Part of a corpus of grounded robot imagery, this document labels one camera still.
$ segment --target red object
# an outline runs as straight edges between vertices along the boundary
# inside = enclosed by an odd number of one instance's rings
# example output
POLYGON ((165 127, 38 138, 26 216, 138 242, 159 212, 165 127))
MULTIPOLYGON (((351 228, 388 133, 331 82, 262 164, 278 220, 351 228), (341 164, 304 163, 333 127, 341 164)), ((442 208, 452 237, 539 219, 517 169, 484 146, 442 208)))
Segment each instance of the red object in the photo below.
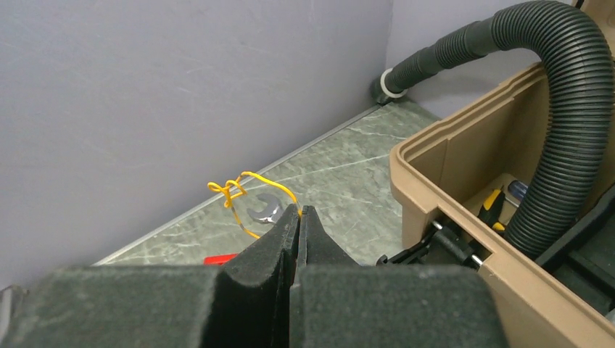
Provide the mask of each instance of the red object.
POLYGON ((203 265, 224 265, 233 257, 237 256, 237 254, 227 254, 227 255, 218 255, 218 256, 209 256, 203 260, 203 265))

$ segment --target screwdriver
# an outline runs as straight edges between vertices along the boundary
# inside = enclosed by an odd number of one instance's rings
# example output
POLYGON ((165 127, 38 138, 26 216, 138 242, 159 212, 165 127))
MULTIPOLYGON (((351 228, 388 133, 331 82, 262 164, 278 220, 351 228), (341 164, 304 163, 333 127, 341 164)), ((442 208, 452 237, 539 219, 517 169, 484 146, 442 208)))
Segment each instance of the screwdriver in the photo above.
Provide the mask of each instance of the screwdriver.
POLYGON ((504 224, 500 222, 500 214, 504 208, 505 200, 506 194, 497 188, 485 199, 479 212, 479 219, 498 232, 504 232, 506 229, 504 224))

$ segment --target black foam padding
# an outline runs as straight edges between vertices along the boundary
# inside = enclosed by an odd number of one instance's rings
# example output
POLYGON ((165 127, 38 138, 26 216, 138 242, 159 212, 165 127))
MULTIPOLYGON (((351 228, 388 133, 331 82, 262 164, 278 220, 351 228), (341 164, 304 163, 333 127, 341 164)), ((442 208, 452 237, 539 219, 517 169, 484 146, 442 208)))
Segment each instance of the black foam padding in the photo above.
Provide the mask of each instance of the black foam padding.
POLYGON ((201 265, 58 270, 32 290, 1 346, 200 347, 219 271, 201 265))
POLYGON ((205 347, 288 346, 298 237, 299 215, 291 204, 269 232, 223 266, 205 347))
POLYGON ((508 346, 489 289, 466 268, 308 265, 298 276, 290 347, 508 346))
POLYGON ((307 242, 307 263, 310 265, 357 265, 325 232, 316 208, 305 206, 301 217, 300 235, 307 242))
POLYGON ((563 285, 605 315, 615 303, 615 186, 536 259, 563 285))

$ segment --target marble-pattern floor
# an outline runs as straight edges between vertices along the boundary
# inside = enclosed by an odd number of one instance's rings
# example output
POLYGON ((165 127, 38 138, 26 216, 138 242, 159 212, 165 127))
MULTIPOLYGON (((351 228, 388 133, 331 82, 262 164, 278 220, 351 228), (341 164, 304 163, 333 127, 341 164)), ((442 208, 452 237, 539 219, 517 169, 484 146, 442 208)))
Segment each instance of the marble-pattern floor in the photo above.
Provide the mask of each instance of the marble-pattern floor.
MULTIPOLYGON (((390 149, 436 120, 411 101, 388 104, 263 176, 288 187, 300 204, 315 206, 326 231, 357 262, 374 264, 380 255, 391 256, 402 248, 401 206, 389 188, 390 149)), ((260 192, 275 194, 285 204, 290 198, 257 180, 244 187, 248 196, 234 200, 238 212, 248 229, 265 233, 271 226, 252 221, 246 208, 264 208, 255 197, 260 192)), ((240 252, 254 239, 240 229, 223 202, 218 197, 202 204, 99 264, 201 264, 206 256, 240 252)))

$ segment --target wall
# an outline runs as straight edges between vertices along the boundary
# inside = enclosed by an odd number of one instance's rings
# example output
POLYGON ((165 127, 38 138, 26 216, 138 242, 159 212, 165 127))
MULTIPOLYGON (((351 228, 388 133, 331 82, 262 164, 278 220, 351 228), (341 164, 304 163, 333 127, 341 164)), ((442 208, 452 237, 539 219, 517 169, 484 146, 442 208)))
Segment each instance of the wall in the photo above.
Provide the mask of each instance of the wall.
MULTIPOLYGON (((393 67, 412 53, 470 22, 493 16, 498 10, 523 0, 395 0, 387 67, 393 67)), ((455 69, 442 71, 409 91, 422 107, 440 117, 471 103, 506 78, 538 61, 534 52, 517 49, 495 52, 455 69)))
POLYGON ((0 2, 0 289, 89 264, 371 106, 391 1, 0 2))

